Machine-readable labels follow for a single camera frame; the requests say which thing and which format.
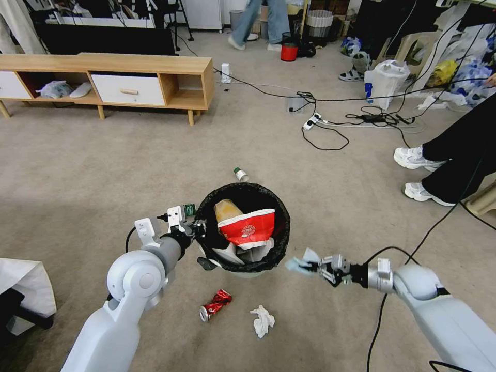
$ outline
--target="drawer handle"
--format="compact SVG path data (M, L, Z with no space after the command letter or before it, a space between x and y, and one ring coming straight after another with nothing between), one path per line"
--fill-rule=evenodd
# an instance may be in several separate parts
M122 89L120 90L121 93L124 93L124 94L131 94L131 95L134 95L134 96L137 96L138 95L138 91L137 90L134 90L134 89Z

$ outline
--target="green label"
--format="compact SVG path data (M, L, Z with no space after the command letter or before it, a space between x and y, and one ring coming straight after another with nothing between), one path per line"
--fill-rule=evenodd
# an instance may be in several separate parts
M196 207L194 204L185 204L184 205L184 212L186 213L186 216L192 216L196 214Z

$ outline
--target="wooden tv stand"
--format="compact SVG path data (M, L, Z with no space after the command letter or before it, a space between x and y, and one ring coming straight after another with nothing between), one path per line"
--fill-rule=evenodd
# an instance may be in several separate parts
M1 100L69 102L103 106L137 106L194 112L208 110L213 98L212 58L135 54L0 55L0 111L10 117ZM84 97L43 98L36 93L46 83L66 80L76 87L90 82Z

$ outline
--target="drawer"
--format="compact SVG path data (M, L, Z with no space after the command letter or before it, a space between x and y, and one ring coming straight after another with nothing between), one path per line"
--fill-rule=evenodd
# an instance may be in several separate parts
M15 72L0 71L0 98L31 99Z
M158 77L91 74L106 103L164 106Z

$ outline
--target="red soda can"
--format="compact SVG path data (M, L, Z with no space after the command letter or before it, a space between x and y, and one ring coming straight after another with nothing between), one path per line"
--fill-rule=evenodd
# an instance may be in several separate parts
M212 301L200 307L201 321L208 322L210 317L216 314L220 309L233 300L233 297L225 290L220 289L217 291Z

